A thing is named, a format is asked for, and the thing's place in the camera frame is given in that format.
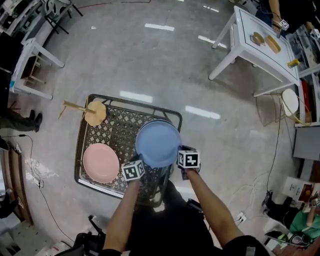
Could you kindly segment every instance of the green cloth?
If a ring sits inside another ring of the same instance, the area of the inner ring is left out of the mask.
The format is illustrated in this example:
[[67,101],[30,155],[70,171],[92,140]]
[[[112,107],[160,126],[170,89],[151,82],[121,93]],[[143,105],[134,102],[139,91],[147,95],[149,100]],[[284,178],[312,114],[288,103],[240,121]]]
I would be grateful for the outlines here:
[[[299,211],[293,219],[293,222],[289,228],[291,233],[301,232],[302,230],[308,228],[307,219],[308,212]],[[312,239],[316,239],[320,236],[320,215],[314,215],[314,221],[312,227],[303,232],[305,235]]]

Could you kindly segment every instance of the plate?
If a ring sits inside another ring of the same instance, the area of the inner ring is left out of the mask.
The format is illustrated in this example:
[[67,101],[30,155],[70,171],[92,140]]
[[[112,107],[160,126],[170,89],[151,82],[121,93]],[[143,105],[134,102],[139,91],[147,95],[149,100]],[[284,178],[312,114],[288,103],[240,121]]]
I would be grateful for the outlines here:
[[85,172],[99,183],[112,182],[119,173],[119,159],[111,147],[102,143],[90,145],[83,155]]
[[182,145],[178,130],[172,123],[158,119],[143,125],[135,140],[135,149],[143,161],[152,168],[173,164]]

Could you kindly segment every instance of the blue plate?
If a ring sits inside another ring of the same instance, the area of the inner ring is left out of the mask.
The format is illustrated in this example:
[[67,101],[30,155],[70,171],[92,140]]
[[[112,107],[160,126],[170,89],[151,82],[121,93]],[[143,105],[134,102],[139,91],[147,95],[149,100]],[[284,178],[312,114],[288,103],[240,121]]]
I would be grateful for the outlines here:
[[143,125],[135,140],[136,152],[152,168],[173,164],[182,145],[178,130],[166,120],[152,120]]

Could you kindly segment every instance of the pink plate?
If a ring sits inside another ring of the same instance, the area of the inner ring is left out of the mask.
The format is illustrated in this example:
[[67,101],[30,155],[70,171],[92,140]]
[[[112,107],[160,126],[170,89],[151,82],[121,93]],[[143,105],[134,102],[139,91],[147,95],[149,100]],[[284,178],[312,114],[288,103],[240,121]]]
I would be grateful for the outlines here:
[[86,173],[96,182],[112,182],[119,173],[119,159],[111,147],[96,143],[90,145],[83,155]]

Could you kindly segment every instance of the gray floor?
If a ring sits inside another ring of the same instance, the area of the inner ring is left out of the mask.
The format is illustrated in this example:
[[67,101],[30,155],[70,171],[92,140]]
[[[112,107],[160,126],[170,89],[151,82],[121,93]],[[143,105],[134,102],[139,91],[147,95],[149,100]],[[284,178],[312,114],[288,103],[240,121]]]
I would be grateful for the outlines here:
[[[75,3],[83,6],[98,2]],[[151,96],[152,105],[182,114],[183,143],[201,151],[201,176],[226,204],[231,200],[229,208],[234,216],[245,211],[248,220],[239,228],[263,240],[268,219],[255,216],[262,215],[261,201],[275,153],[278,124],[262,124],[275,118],[272,98],[261,96],[256,103],[252,95],[256,86],[278,82],[243,59],[228,66],[214,81],[208,80],[228,49],[214,50],[209,42],[198,39],[216,39],[233,5],[227,0],[114,1],[80,10],[84,17],[73,12],[72,19],[67,17],[62,23],[70,34],[53,34],[45,46],[65,62],[64,68],[44,67],[38,74],[47,84],[37,88],[53,94],[53,100],[18,96],[22,114],[27,116],[36,109],[44,116],[40,131],[27,134],[34,142],[32,158],[39,162],[43,177],[48,177],[42,191],[61,229],[74,239],[89,224],[88,215],[109,218],[119,204],[119,199],[75,183],[75,149],[82,114],[66,110],[58,120],[63,102],[84,105],[89,94],[119,97],[120,91],[127,91]],[[147,28],[146,23],[174,27],[174,31]],[[222,42],[228,46],[228,36]],[[214,112],[220,119],[189,113],[186,106]],[[292,121],[287,124],[280,123],[277,156],[269,180],[269,189],[275,194],[280,194],[286,176],[295,175],[298,169],[292,158],[294,126]],[[28,138],[15,141],[29,158]],[[26,172],[25,190],[35,224],[54,239],[70,242],[50,216],[28,168]],[[256,178],[254,194],[245,186],[233,195],[243,185],[251,186]],[[179,170],[175,169],[171,180],[184,198],[196,198]]]

